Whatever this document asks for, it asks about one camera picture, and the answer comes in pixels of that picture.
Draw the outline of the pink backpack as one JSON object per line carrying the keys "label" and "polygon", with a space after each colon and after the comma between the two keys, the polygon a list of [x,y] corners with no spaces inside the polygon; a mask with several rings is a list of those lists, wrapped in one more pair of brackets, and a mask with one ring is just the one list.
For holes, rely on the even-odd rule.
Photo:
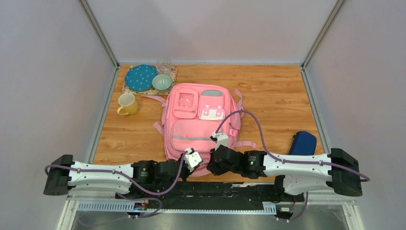
{"label": "pink backpack", "polygon": [[193,177],[208,175],[207,164],[215,142],[210,136],[217,129],[228,136],[228,147],[256,147],[251,141],[238,141],[242,114],[235,113],[223,122],[231,112],[242,109],[243,96],[239,90],[236,102],[228,89],[218,85],[181,83],[174,86],[167,99],[151,95],[163,107],[161,123],[154,127],[164,137],[166,157],[178,160],[187,148],[197,151],[203,162],[192,173]]}

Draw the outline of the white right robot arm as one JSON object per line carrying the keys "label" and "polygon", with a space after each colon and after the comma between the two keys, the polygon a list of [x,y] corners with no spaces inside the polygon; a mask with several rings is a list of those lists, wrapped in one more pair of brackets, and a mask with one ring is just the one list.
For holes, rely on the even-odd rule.
{"label": "white right robot arm", "polygon": [[359,162],[346,151],[332,148],[320,155],[279,155],[251,150],[244,153],[220,146],[212,150],[207,170],[249,179],[275,178],[273,194],[280,201],[305,192],[333,190],[342,196],[362,196]]}

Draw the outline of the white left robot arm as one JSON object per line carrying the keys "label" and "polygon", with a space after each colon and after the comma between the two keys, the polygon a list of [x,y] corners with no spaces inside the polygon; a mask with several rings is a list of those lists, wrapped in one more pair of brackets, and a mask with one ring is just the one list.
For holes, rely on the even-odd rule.
{"label": "white left robot arm", "polygon": [[74,161],[63,155],[46,166],[43,194],[62,196],[69,192],[92,191],[130,194],[135,199],[146,193],[161,196],[179,179],[186,180],[202,163],[197,152],[182,154],[178,160],[139,161],[123,165],[97,165]]}

